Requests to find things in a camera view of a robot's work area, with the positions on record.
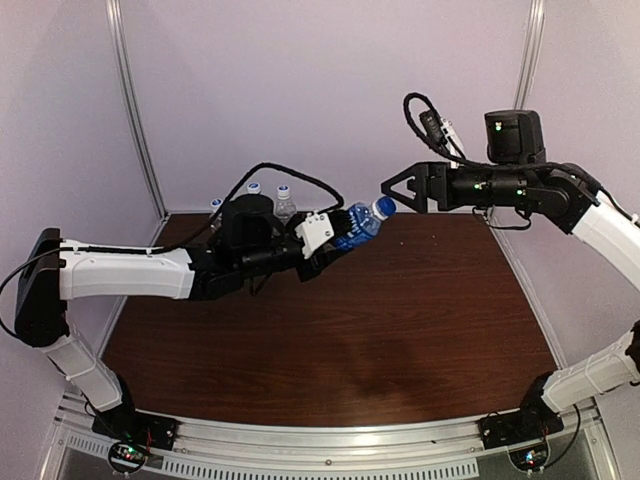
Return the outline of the clear bottle white cap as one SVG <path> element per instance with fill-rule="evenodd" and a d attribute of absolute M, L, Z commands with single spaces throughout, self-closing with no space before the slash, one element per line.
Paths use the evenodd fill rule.
<path fill-rule="evenodd" d="M 215 198 L 210 203 L 210 216 L 209 216 L 209 226 L 212 231 L 217 230 L 221 226 L 222 222 L 222 198 Z"/>

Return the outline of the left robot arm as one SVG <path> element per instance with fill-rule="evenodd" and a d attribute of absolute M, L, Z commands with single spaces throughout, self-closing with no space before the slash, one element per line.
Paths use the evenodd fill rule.
<path fill-rule="evenodd" d="M 263 195 L 225 201 L 214 214 L 220 226 L 206 244 L 171 250 L 83 244 L 45 229 L 15 272 L 14 335 L 43 351 L 114 434 L 134 434 L 142 421 L 126 382 L 67 322 L 68 301 L 95 296 L 212 301 L 257 277 L 289 269 L 308 281 L 340 258 L 333 242 L 351 228 L 346 210 L 310 212 L 282 223 L 273 208 Z"/>

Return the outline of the blue bottle cap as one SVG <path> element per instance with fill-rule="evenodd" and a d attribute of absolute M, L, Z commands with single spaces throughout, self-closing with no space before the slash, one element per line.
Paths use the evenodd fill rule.
<path fill-rule="evenodd" d="M 389 196 L 383 196 L 379 198 L 375 202 L 375 206 L 377 211 L 380 214 L 380 217 L 389 218 L 394 215 L 397 211 L 396 204 L 394 200 Z"/>

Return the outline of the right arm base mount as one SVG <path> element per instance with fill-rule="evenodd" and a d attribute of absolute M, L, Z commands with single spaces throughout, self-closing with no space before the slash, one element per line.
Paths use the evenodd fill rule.
<path fill-rule="evenodd" d="M 511 464 L 527 474 L 546 468 L 551 456 L 548 437 L 564 429 L 559 417 L 545 418 L 529 410 L 493 412 L 479 419 L 477 426 L 485 450 L 505 447 Z"/>

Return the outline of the blue label plastic bottle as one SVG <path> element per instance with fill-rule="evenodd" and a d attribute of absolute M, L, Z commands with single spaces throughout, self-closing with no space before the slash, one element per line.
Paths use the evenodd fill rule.
<path fill-rule="evenodd" d="M 388 218 L 380 217 L 375 206 L 376 201 L 370 204 L 358 202 L 347 209 L 351 217 L 352 228 L 346 235 L 337 237 L 332 241 L 335 248 L 352 250 L 377 236 L 382 223 Z"/>

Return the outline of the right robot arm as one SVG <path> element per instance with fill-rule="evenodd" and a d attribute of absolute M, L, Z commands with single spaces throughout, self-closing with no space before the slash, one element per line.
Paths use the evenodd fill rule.
<path fill-rule="evenodd" d="M 632 287 L 639 285 L 639 221 L 581 167 L 546 159 L 539 115 L 498 110 L 484 116 L 485 163 L 465 157 L 457 137 L 433 106 L 404 112 L 413 133 L 441 161 L 418 162 L 382 184 L 384 194 L 425 213 L 461 207 L 514 209 L 525 221 L 546 218 L 588 248 L 585 259 L 610 265 Z M 513 412 L 479 422 L 486 447 L 542 438 L 563 428 L 561 415 L 581 401 L 639 382 L 639 327 L 564 368 L 538 376 Z"/>

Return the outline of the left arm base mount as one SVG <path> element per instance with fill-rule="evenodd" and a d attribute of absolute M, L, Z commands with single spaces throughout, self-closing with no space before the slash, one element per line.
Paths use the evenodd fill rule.
<path fill-rule="evenodd" d="M 93 419 L 92 432 L 113 440 L 106 454 L 107 463 L 114 474 L 125 479 L 138 473 L 154 457 L 153 449 L 173 449 L 180 424 L 175 418 L 136 412 L 133 426 L 123 429 L 117 428 L 114 420 L 108 420 L 106 413 L 96 410 L 88 400 L 84 410 Z"/>

